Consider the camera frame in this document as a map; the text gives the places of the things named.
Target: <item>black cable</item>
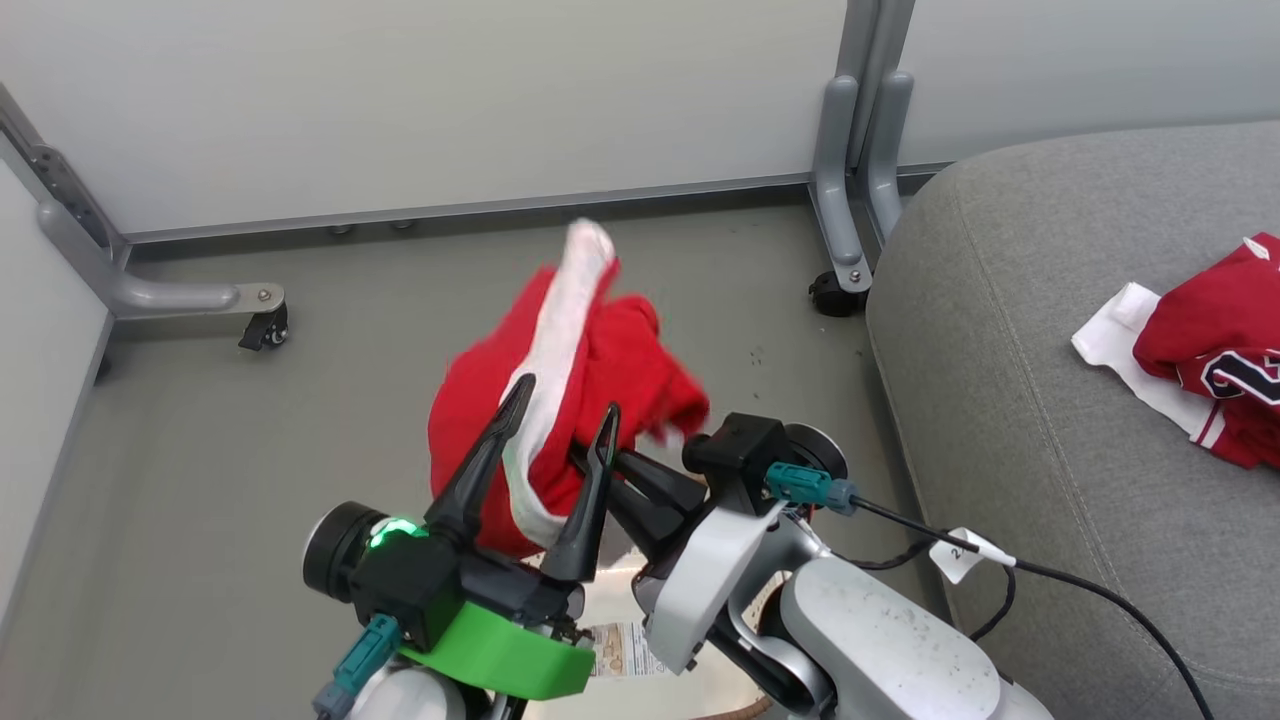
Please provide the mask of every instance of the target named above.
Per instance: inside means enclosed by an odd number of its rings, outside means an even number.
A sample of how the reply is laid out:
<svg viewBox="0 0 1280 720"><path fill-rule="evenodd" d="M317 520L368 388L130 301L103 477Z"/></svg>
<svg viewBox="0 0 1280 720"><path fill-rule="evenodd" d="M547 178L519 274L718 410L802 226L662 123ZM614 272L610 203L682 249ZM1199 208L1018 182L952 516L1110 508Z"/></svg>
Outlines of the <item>black cable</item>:
<svg viewBox="0 0 1280 720"><path fill-rule="evenodd" d="M855 568L860 568L863 570L869 570L869 571L892 570L893 568L899 568L910 562L911 560L915 559L916 555L932 547L934 542L936 541L933 538L915 541L914 543L911 543L910 547L906 548L906 552L890 557L888 560L884 561L851 560L849 557L845 557L844 555L840 555L838 552L835 552L833 555L844 560L845 562L849 562L850 565L854 565ZM1014 570L1011 568L1004 565L1002 568L1005 568L1005 574L1009 578L1007 583L1005 584L1005 603L1000 606L1000 610L997 610L996 614L992 615L989 620L983 623L980 628L969 634L969 639L973 642L978 642L988 633L995 630L996 625L998 625L1000 621L1005 619L1005 615L1009 615L1010 609L1012 609L1014 606L1014 597L1018 592L1018 580L1014 579Z"/></svg>
<svg viewBox="0 0 1280 720"><path fill-rule="evenodd" d="M915 532L918 532L920 534L925 534L925 536L929 536L931 538L940 539L940 541L943 541L943 542L948 542L948 543L951 543L951 544L954 544L956 547L968 550L969 552L977 552L978 555L982 555L982 548L979 548L978 546L973 544L972 542L951 537L951 536L943 533L942 530L934 530L933 528L931 528L931 527L928 527L928 525L925 525L923 523L916 523L915 520L913 520L910 518L904 518L904 516L899 515L897 512L893 512L888 507L881 507L879 505L876 505L874 502L872 502L872 501L869 501L869 500L867 500L864 497L859 497L856 495L851 495L849 497L849 501L852 502L854 505L859 506L859 507L864 507L864 509L874 512L876 515L879 515L881 518L887 518L887 519L893 520L895 523L897 523L900 525L906 525L908 528L911 528L913 530L915 530Z"/></svg>
<svg viewBox="0 0 1280 720"><path fill-rule="evenodd" d="M890 557L888 560L883 560L883 561L876 561L876 560L850 560L849 557L845 557L844 555L840 555L838 552L835 552L832 555L835 555L836 557L844 560L845 562L849 562L850 565L852 565L855 568L861 568L863 570L892 570L893 568L899 568L899 566L906 565L908 562L910 562L911 560L914 560L916 555L919 555L920 552L928 550L932 544L933 544L933 539L932 538L929 538L929 539L922 539L922 541L915 541L914 543L911 543L910 547L906 548L906 552L904 552L901 555L896 555L896 556Z"/></svg>
<svg viewBox="0 0 1280 720"><path fill-rule="evenodd" d="M1165 638L1165 635L1156 628L1156 624L1148 620L1147 616L1143 615L1140 610L1133 606L1133 603L1130 603L1128 600L1120 597L1119 594L1111 592L1110 589L1097 583L1091 583L1084 578L1076 578L1070 573L1062 573L1061 570L1044 568L1043 565L1037 565L1034 562L1028 562L1025 560L1018 560L1015 568L1018 568L1019 570L1027 570L1033 575L1042 575L1044 578L1051 578L1053 580L1059 580L1069 585L1075 585L1078 588L1087 589L1098 597L1105 597L1110 600L1111 602L1117 605L1120 610L1128 612L1134 620L1138 621L1139 625L1143 626L1143 629L1147 630L1147 633L1151 634L1152 638L1155 638L1156 643L1160 644L1160 648L1164 650L1166 655L1169 655L1169 659L1174 661L1174 667L1178 669L1178 674L1181 675L1183 682L1187 683L1187 689L1189 689L1192 692L1192 697L1196 698L1196 706L1199 707L1201 715L1203 715L1206 720L1213 719L1213 712L1210 711L1208 702L1204 701L1204 694L1201 693L1199 685L1196 684L1196 678L1192 676L1190 669L1188 669L1187 664L1183 662L1181 656L1178 655L1176 650L1174 650L1172 643L1170 643Z"/></svg>
<svg viewBox="0 0 1280 720"><path fill-rule="evenodd" d="M987 637L987 633L995 630L996 625L998 625L1000 621L1005 619L1005 615L1009 615L1009 610L1014 607L1014 596L1018 593L1018 580L1014 579L1012 568L1009 565L1001 565L1001 568L1005 569L1005 577L1009 578L1009 582L1005 583L1005 603L1001 605L1000 610L991 616L991 620L987 620L980 628L969 633L969 639L973 642L980 641Z"/></svg>
<svg viewBox="0 0 1280 720"><path fill-rule="evenodd" d="M956 547L968 550L969 552L978 552L979 555L982 555L982 552L979 551L978 546L973 544L972 542L965 542L965 541L961 541L959 538L954 538L954 537L951 537L951 536L948 536L948 534L946 534L946 533L943 533L941 530L936 530L936 529L933 529L933 528L931 528L931 527L928 527L928 525L925 525L923 523L916 523L915 520L911 520L910 518L904 518L904 516L899 515L897 512L893 512L892 510L890 510L887 507L881 507L879 505L876 505L874 502L872 502L869 500L865 500L865 498L861 498L861 497L858 497L858 496L851 496L850 501L854 505L858 505L859 507L865 507L867 510L874 512L876 515L879 515L881 518L886 518L888 520L893 520L895 523L897 523L900 525L905 525L908 528L911 528L913 530L915 530L918 533L923 533L925 536L929 536L931 538L936 538L936 539L940 539L942 542L954 544ZM1151 620L1148 620L1147 616L1143 615L1140 610L1138 610L1137 607L1133 606L1133 603L1130 603L1128 600L1120 597L1119 594L1111 592L1110 589L1107 589L1107 588L1105 588L1105 587L1102 587L1102 585L1100 585L1097 583L1091 583L1089 580L1085 580L1084 578L1078 578L1075 575L1071 575L1070 573L1064 573L1061 570L1053 570L1052 568L1044 568L1043 565L1036 565L1034 562L1028 562L1025 560L1016 560L1016 559L1014 560L1014 568L1018 568L1020 570L1027 570L1028 573L1032 573L1033 575L1041 575L1041 577L1044 577L1044 578L1050 578L1050 579L1053 579L1053 580L1059 580L1059 582L1066 583L1069 585L1075 585L1078 588L1089 591L1089 592L1092 592L1093 594L1096 594L1098 597L1110 600L1112 603L1115 603L1117 607L1120 607L1120 610L1124 610L1125 612L1128 612L1134 620L1138 621L1139 625L1143 626L1143 629L1147 630L1147 633L1151 634L1151 637L1156 641L1156 643L1160 644L1161 650L1164 650L1165 653L1169 655L1169 659L1174 662L1174 667L1178 669L1178 674L1181 675L1183 676L1183 682L1187 683L1187 689L1190 691L1192 698L1196 701L1196 706L1199 708L1201 715L1204 717L1204 720L1213 720L1213 712L1208 708L1208 702L1204 701L1204 694L1201 692L1199 685L1196 683L1196 678L1192 676L1192 671L1187 667L1187 664L1183 662L1181 656L1178 655L1178 651L1174 648L1174 646L1156 628L1155 623L1152 623Z"/></svg>

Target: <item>green plastic part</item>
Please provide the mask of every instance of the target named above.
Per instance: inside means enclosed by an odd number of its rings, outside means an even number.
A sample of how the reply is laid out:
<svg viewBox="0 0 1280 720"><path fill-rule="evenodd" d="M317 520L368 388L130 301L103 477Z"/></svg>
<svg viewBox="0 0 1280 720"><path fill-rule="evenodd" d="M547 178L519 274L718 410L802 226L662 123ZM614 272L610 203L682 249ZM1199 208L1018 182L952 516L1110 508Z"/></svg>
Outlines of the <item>green plastic part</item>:
<svg viewBox="0 0 1280 720"><path fill-rule="evenodd" d="M577 694L595 667L595 652L526 630L467 602L431 652L401 655L448 678L525 700Z"/></svg>
<svg viewBox="0 0 1280 720"><path fill-rule="evenodd" d="M419 538L425 538L430 534L426 532L426 528L419 528L412 520L406 520L404 518L392 518L385 525L381 527L381 529L374 533L374 537L369 538L369 548L372 550L383 544L387 536L392 533L408 533Z"/></svg>

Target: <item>cable label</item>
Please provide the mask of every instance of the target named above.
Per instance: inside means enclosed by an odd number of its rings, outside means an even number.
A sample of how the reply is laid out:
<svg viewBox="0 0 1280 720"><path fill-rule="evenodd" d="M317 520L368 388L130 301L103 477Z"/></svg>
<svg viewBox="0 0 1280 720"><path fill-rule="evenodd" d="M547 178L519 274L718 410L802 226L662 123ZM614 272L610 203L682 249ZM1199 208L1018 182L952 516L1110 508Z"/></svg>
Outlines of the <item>cable label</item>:
<svg viewBox="0 0 1280 720"><path fill-rule="evenodd" d="M969 574L969 570L983 560L991 560L992 562L1009 565L1010 568L1016 562L1014 556L1000 550L991 541L973 530L956 528L947 534L978 546L978 552L972 552L963 547L938 541L929 548L929 560L933 560L933 564L938 566L938 570L942 570L942 574L951 580L952 585L960 584L960 580Z"/></svg>

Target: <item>black wheel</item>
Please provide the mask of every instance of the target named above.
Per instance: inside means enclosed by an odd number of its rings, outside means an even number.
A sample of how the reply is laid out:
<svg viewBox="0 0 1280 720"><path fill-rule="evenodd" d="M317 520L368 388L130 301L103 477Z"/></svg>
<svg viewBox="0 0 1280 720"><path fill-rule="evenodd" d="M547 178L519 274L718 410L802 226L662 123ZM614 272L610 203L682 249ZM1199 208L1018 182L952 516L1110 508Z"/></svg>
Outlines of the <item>black wheel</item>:
<svg viewBox="0 0 1280 720"><path fill-rule="evenodd" d="M248 320L239 346L257 352L264 347L279 347L289 340L289 309L282 302L275 310L257 313Z"/></svg>
<svg viewBox="0 0 1280 720"><path fill-rule="evenodd" d="M867 292L845 292L836 272L827 270L809 286L809 301L828 318L847 318L867 309Z"/></svg>

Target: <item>gray sofa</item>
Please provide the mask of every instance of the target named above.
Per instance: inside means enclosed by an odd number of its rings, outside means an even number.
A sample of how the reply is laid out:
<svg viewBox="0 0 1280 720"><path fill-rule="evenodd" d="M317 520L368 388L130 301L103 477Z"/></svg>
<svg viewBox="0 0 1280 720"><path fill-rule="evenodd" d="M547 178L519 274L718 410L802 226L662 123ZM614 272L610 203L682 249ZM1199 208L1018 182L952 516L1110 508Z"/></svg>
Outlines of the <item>gray sofa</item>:
<svg viewBox="0 0 1280 720"><path fill-rule="evenodd" d="M1125 282L1166 292L1260 231L1280 234L1276 122L1009 147L915 196L867 311L927 521L1120 592L1229 720L1280 717L1280 473L1192 445L1070 337ZM947 589L965 630L1005 593L979 571ZM1059 720L1199 716L1142 629L1069 585L1019 575L980 644Z"/></svg>

